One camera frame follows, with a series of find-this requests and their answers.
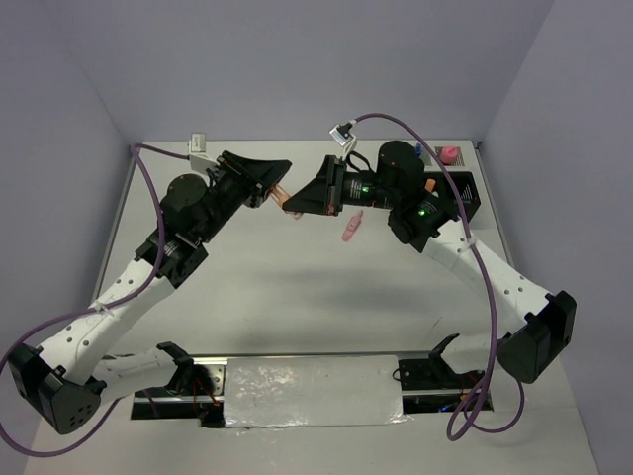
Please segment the pink highlighter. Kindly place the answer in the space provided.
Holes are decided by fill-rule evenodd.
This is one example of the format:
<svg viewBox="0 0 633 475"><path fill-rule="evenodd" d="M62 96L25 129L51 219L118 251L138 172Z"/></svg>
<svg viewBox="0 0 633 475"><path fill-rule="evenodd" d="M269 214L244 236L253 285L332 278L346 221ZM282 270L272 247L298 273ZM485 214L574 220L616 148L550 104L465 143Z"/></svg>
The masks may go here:
<svg viewBox="0 0 633 475"><path fill-rule="evenodd" d="M354 235L358 232L362 224L363 216L364 211L360 210L350 218L341 236L341 239L344 242L349 242L353 239Z"/></svg>

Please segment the orange tip grey highlighter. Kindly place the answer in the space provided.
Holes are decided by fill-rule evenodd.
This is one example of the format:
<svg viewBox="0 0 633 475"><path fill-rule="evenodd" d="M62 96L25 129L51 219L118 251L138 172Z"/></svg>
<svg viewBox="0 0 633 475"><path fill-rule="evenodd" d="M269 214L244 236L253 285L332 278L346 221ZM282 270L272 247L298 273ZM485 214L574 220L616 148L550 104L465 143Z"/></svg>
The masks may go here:
<svg viewBox="0 0 633 475"><path fill-rule="evenodd" d="M436 187L436 181L434 179L427 179L424 185L424 189L429 192L432 193L435 190Z"/></svg>

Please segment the pink cap glue bottle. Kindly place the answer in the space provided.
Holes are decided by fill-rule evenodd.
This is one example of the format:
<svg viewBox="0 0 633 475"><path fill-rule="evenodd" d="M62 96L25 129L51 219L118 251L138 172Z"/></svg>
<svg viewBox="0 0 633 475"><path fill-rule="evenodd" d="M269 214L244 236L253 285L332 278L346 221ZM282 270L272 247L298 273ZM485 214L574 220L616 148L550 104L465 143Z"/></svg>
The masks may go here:
<svg viewBox="0 0 633 475"><path fill-rule="evenodd" d="M440 160L445 165L453 165L459 158L460 151L457 146L445 146L441 149Z"/></svg>

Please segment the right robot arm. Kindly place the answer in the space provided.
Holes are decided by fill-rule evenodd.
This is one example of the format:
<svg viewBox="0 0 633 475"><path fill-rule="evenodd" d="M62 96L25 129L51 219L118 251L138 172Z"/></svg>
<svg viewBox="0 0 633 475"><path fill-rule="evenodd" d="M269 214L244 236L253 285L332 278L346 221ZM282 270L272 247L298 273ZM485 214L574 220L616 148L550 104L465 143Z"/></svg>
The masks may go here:
<svg viewBox="0 0 633 475"><path fill-rule="evenodd" d="M336 216L346 205L388 210L388 226L401 243L442 265L496 310L495 336L454 333L433 348L431 379L452 387L494 359L514 379L534 383L571 341L575 299L529 281L466 233L448 181L430 192L427 180L414 147L390 141L380 146L374 170L349 172L340 158L327 156L316 177L282 208L322 216Z"/></svg>

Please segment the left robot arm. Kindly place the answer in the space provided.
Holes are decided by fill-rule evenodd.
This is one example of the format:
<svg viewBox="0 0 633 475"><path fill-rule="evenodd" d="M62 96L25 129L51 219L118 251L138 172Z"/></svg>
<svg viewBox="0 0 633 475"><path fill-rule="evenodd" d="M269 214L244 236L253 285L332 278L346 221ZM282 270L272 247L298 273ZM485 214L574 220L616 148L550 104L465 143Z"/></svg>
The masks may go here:
<svg viewBox="0 0 633 475"><path fill-rule="evenodd" d="M19 394L59 434L82 428L104 404L147 388L187 392L199 366L177 344L116 355L116 343L203 263L210 242L240 207L258 208L292 163L224 151L202 173L174 178L155 210L156 229L122 274L78 317L7 361Z"/></svg>

